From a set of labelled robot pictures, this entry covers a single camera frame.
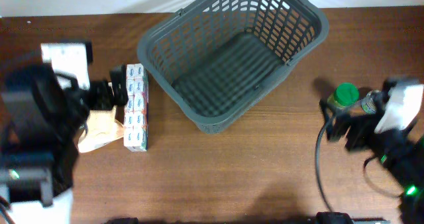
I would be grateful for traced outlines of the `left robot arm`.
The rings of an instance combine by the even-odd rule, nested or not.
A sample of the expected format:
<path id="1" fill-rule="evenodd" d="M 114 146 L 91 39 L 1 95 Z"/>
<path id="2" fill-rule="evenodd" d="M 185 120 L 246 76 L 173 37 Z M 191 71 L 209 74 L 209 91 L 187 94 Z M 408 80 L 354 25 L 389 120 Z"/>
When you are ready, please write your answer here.
<path id="1" fill-rule="evenodd" d="M 124 106 L 127 67 L 80 88 L 76 77 L 36 64 L 11 72 L 1 98 L 11 121 L 1 132 L 1 216 L 7 223 L 70 223 L 74 137 L 91 111 Z"/>

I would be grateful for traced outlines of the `grey plastic basket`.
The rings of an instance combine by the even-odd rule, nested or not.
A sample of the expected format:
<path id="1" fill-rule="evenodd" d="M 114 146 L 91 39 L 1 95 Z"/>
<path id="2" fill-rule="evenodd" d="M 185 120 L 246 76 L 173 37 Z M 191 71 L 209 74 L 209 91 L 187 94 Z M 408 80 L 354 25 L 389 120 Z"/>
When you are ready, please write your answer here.
<path id="1" fill-rule="evenodd" d="M 327 38 L 309 0 L 195 0 L 150 28 L 140 63 L 207 134 L 224 131 Z"/>

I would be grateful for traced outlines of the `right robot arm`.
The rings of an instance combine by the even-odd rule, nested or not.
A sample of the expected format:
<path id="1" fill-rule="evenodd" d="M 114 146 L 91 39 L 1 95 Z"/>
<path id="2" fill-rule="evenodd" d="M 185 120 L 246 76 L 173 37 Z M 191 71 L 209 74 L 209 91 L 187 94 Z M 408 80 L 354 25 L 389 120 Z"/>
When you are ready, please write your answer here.
<path id="1" fill-rule="evenodd" d="M 349 152 L 371 150 L 373 157 L 394 177 L 403 188 L 399 196 L 399 210 L 403 223 L 423 222 L 423 139 L 415 142 L 408 139 L 413 125 L 406 129 L 390 128 L 377 133 L 375 128 L 382 119 L 381 114 L 352 116 L 343 114 L 331 120 L 326 128 L 327 140 L 335 142 L 346 138 L 345 148 Z"/>

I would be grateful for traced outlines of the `white tissue multipack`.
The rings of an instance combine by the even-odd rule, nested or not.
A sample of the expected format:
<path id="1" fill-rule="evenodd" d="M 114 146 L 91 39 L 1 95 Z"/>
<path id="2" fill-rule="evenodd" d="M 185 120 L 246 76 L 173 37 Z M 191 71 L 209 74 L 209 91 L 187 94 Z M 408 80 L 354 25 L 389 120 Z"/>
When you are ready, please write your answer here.
<path id="1" fill-rule="evenodd" d="M 142 64 L 128 64 L 126 85 L 129 100 L 125 105 L 124 146 L 131 152 L 148 148 L 148 75 Z"/>

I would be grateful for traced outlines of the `beige snack bag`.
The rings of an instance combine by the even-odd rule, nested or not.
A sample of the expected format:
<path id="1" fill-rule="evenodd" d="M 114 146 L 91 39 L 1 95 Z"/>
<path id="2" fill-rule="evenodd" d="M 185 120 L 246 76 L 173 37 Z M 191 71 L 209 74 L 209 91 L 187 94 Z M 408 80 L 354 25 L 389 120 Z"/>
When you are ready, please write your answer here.
<path id="1" fill-rule="evenodd" d="M 92 110 L 78 139 L 78 150 L 86 153 L 123 138 L 124 126 L 116 119 L 117 107 L 110 111 Z"/>

